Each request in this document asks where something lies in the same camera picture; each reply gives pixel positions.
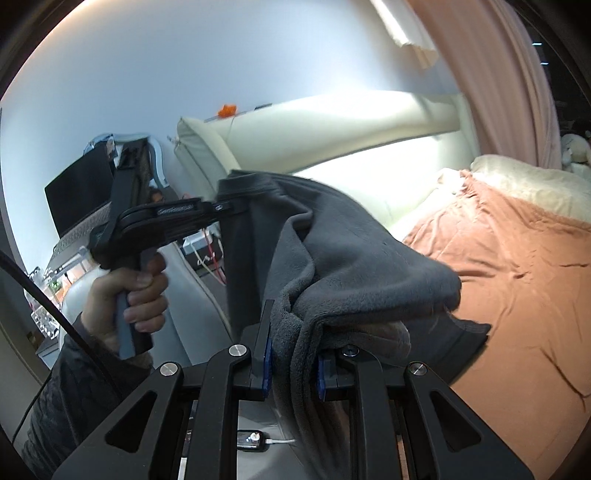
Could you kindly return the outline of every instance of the orange clip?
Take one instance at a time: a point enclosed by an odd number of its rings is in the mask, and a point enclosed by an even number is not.
[[[238,107],[236,105],[224,105],[217,115],[220,118],[229,118],[235,116],[237,111]]]

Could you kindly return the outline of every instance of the finger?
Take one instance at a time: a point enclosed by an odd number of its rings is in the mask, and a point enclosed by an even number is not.
[[[163,294],[168,287],[168,277],[161,273],[154,277],[152,284],[143,290],[133,291],[127,295],[127,301],[130,306],[149,303],[156,300]]]
[[[154,277],[148,272],[136,272],[129,268],[118,268],[92,284],[92,293],[110,299],[122,291],[143,290],[150,286]]]
[[[142,305],[136,305],[124,310],[123,317],[128,323],[144,322],[157,317],[168,307],[166,297],[158,297],[156,300]]]
[[[159,273],[162,273],[162,270],[166,268],[166,260],[164,257],[156,253],[146,265],[146,271],[152,274],[154,277]]]
[[[164,326],[164,315],[150,318],[143,322],[136,322],[135,329],[142,333],[158,332]]]

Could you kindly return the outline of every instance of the black cable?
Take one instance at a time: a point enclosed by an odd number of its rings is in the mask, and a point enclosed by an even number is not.
[[[28,275],[23,272],[18,265],[7,256],[2,250],[0,250],[0,268],[3,269],[8,275],[10,275],[22,288],[24,288],[31,297],[39,302],[39,304],[44,307],[49,315],[54,317],[57,320],[57,323],[66,331],[68,335],[76,342],[76,344],[84,350],[84,352],[89,356],[89,358],[95,363],[97,368],[102,373],[107,383],[111,386],[114,390],[115,394],[119,401],[123,401],[123,395],[121,391],[117,388],[113,377],[106,369],[105,364],[100,360],[98,355],[92,351],[88,343],[84,341],[84,339],[80,336],[80,334],[76,331],[76,329],[68,322],[66,317],[64,317],[63,313],[59,311],[59,309],[53,304],[53,302],[48,299],[45,294],[37,287],[33,281],[28,277]]]
[[[31,400],[31,403],[29,403],[29,406],[27,407],[27,409],[25,410],[25,414],[22,416],[21,418],[21,422],[18,424],[17,429],[14,431],[14,434],[12,435],[12,441],[11,444],[14,445],[15,440],[17,439],[17,435],[18,432],[20,432],[23,424],[25,423],[25,420],[27,419],[27,415],[29,415],[29,412],[31,411],[31,409],[33,408],[33,405],[35,404],[35,402],[37,401],[37,399],[39,398],[39,395],[41,395],[41,392],[43,391],[43,389],[47,386],[47,384],[49,383],[49,380],[51,379],[51,374],[53,373],[52,370],[49,370],[49,375],[47,375],[47,378],[45,379],[45,381],[43,382],[43,385],[41,386],[41,388],[39,389],[39,391],[36,393],[36,395],[33,397],[33,399]]]

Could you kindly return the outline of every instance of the white wall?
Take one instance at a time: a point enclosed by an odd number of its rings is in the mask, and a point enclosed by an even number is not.
[[[28,271],[58,237],[43,188],[103,132],[167,135],[208,118],[350,89],[457,91],[422,71],[369,0],[86,0],[41,43],[0,101],[2,182]]]

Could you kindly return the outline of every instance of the metal screw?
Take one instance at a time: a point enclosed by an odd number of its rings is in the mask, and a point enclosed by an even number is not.
[[[174,364],[172,362],[164,364],[163,366],[160,367],[160,373],[163,374],[165,377],[170,377],[171,375],[174,375],[177,371],[178,371],[177,364]]]
[[[244,345],[240,345],[240,343],[238,343],[236,345],[232,345],[228,349],[228,352],[232,356],[242,356],[246,353],[246,347]]]
[[[424,374],[427,373],[427,367],[419,362],[410,364],[408,369],[413,375],[416,375],[417,377],[422,377]]]
[[[357,348],[355,345],[347,345],[343,347],[341,353],[344,356],[357,356],[359,353],[359,348]]]

